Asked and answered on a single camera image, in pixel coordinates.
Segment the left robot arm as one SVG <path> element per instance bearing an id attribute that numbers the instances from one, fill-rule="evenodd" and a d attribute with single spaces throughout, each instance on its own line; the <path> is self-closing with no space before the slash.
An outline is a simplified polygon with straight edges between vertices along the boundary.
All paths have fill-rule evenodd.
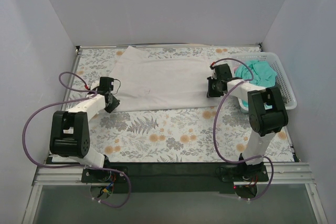
<path id="1" fill-rule="evenodd" d="M 81 165 L 95 167 L 93 175 L 100 182 L 108 181 L 112 170 L 104 164 L 106 157 L 91 146 L 89 121 L 98 112 L 111 113 L 119 106 L 120 100 L 115 97 L 115 82 L 121 85 L 118 79 L 101 77 L 84 100 L 66 111 L 55 112 L 52 117 L 50 152 L 71 158 Z"/>

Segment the aluminium frame rail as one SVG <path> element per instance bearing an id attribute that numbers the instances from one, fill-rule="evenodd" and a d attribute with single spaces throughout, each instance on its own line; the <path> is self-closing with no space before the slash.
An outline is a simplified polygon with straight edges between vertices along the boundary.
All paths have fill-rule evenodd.
<path id="1" fill-rule="evenodd" d="M 79 185 L 83 169 L 38 168 L 34 185 Z M 314 175 L 307 163 L 274 163 L 273 184 L 314 184 Z"/>

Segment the grey garment in basket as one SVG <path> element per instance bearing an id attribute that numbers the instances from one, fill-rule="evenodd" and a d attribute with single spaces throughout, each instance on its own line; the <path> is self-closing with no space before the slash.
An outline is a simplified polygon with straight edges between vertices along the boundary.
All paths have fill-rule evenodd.
<path id="1" fill-rule="evenodd" d="M 287 104 L 287 97 L 283 94 L 281 84 L 279 84 L 278 82 L 276 82 L 276 83 L 275 83 L 275 87 L 277 87 L 277 88 L 280 90 L 281 98 L 282 98 L 282 100 L 283 100 L 283 103 L 284 103 L 284 104 Z"/>

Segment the teal t shirt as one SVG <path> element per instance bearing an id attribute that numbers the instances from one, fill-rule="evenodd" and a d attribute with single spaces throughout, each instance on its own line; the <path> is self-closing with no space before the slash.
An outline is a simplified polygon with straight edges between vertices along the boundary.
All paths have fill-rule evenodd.
<path id="1" fill-rule="evenodd" d="M 253 73 L 254 78 L 250 83 L 261 87 L 273 87 L 276 85 L 277 73 L 266 61 L 251 60 L 245 62 Z M 251 79 L 250 71 L 244 66 L 240 65 L 235 70 L 235 76 L 244 80 Z"/>

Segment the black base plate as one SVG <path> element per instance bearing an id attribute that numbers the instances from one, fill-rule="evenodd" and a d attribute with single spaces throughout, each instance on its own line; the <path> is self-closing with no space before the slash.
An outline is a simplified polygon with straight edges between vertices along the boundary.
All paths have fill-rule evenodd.
<path id="1" fill-rule="evenodd" d="M 268 182 L 270 175 L 265 165 L 245 168 L 230 163 L 109 163 L 109 171 L 84 169 L 81 182 L 104 184 L 115 182 L 116 194 L 171 193 L 171 192 L 219 192 L 233 194 L 234 183 Z"/>

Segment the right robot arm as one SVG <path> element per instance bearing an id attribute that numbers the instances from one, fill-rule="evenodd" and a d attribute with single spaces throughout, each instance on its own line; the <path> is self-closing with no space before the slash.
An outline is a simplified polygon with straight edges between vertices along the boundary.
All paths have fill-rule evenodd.
<path id="1" fill-rule="evenodd" d="M 252 84 L 255 77 L 251 71 L 248 79 L 233 77 L 228 64 L 218 61 L 210 65 L 213 71 L 208 81 L 208 98 L 234 96 L 248 103 L 248 119 L 252 132 L 245 150 L 237 161 L 230 161 L 222 154 L 225 165 L 219 168 L 221 176 L 228 181 L 249 181 L 266 177 L 264 160 L 266 150 L 284 126 L 288 114 L 278 87 L 261 87 Z"/>

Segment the white plastic laundry basket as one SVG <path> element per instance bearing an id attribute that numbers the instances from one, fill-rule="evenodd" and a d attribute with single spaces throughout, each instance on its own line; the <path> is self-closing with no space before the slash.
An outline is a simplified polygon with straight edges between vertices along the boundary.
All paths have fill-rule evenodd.
<path id="1" fill-rule="evenodd" d="M 287 78 L 286 72 L 281 64 L 281 61 L 276 54 L 271 52 L 253 52 L 253 53 L 235 54 L 233 55 L 233 57 L 244 63 L 251 60 L 260 60 L 268 62 L 269 65 L 277 73 L 276 82 L 281 84 L 283 94 L 287 97 L 287 104 L 285 104 L 286 109 L 293 110 L 296 108 L 297 100 L 295 98 L 290 82 Z M 242 64 L 235 61 L 230 63 L 232 70 L 234 66 L 240 66 L 240 65 Z"/>

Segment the floral patterned table mat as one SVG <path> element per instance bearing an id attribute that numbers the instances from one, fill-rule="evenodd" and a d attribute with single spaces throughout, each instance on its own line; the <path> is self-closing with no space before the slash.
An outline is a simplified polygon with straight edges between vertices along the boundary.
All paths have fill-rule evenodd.
<path id="1" fill-rule="evenodd" d="M 261 51 L 254 47 L 154 47 L 140 48 L 151 58 L 182 58 L 205 55 L 209 61 L 234 54 Z M 125 48 L 80 49 L 73 72 L 88 84 L 107 76 Z M 93 147 L 112 162 L 221 162 L 212 138 L 217 107 L 105 113 L 90 121 Z M 216 139 L 220 153 L 237 160 L 247 146 L 251 129 L 238 100 L 229 97 L 217 121 Z M 272 139 L 266 155 L 273 162 L 294 162 L 286 129 Z"/>

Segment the white t shirt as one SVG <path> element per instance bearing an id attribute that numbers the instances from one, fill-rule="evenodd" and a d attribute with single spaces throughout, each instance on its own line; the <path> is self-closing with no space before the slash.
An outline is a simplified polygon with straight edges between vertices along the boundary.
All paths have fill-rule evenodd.
<path id="1" fill-rule="evenodd" d="M 206 96 L 211 74 L 205 55 L 155 59 L 148 52 L 128 47 L 110 73 L 121 82 L 116 111 L 216 106 L 219 100 Z"/>

